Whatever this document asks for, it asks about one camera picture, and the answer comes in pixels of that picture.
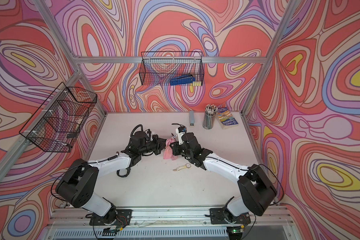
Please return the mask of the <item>pink cloth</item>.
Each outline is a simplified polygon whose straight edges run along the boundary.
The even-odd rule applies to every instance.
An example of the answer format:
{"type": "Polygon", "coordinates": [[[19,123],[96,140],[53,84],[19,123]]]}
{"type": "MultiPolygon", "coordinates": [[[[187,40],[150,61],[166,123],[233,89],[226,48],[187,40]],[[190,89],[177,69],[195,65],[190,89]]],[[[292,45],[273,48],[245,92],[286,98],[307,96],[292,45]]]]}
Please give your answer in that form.
{"type": "Polygon", "coordinates": [[[164,160],[176,160],[177,156],[174,155],[173,150],[171,148],[171,144],[175,142],[174,138],[169,138],[166,140],[166,147],[165,147],[165,151],[163,153],[163,159],[164,160]]]}

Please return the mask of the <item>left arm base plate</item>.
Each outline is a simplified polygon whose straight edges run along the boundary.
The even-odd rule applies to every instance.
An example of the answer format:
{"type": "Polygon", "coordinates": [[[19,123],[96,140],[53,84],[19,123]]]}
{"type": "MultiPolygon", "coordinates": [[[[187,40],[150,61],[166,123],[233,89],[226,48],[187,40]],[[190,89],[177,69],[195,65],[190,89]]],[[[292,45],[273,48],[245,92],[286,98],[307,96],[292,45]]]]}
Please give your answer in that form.
{"type": "Polygon", "coordinates": [[[110,209],[103,217],[92,214],[90,226],[117,226],[126,227],[130,224],[133,210],[131,209],[110,209]]]}

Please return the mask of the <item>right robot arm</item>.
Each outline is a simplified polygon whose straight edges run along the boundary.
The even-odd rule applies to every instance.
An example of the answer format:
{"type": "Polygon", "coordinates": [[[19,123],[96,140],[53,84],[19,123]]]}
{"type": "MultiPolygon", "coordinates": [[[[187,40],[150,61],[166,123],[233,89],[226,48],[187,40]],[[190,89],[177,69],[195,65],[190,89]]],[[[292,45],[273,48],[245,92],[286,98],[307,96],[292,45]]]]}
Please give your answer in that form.
{"type": "Polygon", "coordinates": [[[185,126],[176,129],[178,141],[171,144],[173,154],[182,156],[191,165],[216,173],[238,184],[241,196],[233,197],[226,204],[231,217],[251,212],[262,216],[277,195],[277,190],[261,166],[243,166],[223,159],[213,151],[201,147],[194,133],[185,126]]]}

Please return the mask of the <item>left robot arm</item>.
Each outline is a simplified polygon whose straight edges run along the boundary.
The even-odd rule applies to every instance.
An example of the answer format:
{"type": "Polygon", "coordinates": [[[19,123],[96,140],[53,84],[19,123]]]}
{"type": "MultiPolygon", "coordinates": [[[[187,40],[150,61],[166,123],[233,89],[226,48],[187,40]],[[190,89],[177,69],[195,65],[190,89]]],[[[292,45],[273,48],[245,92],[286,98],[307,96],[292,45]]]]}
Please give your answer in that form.
{"type": "Polygon", "coordinates": [[[111,173],[121,178],[127,177],[142,157],[160,155],[166,141],[149,129],[145,131],[142,125],[137,125],[121,152],[94,162],[82,159],[74,161],[57,184],[56,193],[73,207],[90,211],[109,225],[118,212],[114,204],[95,193],[97,180],[111,173]]]}

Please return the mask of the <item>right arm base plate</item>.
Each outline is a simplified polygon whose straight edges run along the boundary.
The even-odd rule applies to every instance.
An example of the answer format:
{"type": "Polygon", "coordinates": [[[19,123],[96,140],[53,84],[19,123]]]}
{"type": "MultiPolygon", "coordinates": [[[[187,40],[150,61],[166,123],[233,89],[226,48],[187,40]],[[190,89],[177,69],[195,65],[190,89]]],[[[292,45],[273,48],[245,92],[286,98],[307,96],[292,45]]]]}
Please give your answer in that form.
{"type": "Polygon", "coordinates": [[[226,204],[221,208],[211,208],[209,209],[209,214],[205,215],[205,217],[210,218],[212,225],[222,225],[222,224],[239,224],[243,226],[247,226],[251,223],[251,218],[248,212],[242,213],[238,216],[234,216],[228,209],[228,204],[235,197],[231,197],[226,204]]]}

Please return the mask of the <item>beige strap yellow dial watch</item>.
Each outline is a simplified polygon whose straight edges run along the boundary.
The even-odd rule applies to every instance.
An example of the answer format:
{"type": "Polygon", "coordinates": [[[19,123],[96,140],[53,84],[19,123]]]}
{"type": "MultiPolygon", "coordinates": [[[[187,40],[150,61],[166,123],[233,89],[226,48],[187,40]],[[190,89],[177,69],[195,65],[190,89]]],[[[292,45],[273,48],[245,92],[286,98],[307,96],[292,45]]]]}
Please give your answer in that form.
{"type": "Polygon", "coordinates": [[[185,165],[183,165],[183,166],[179,166],[179,167],[173,169],[173,171],[174,171],[174,172],[178,172],[178,171],[180,171],[180,170],[189,169],[189,168],[191,168],[191,164],[185,164],[185,165]]]}

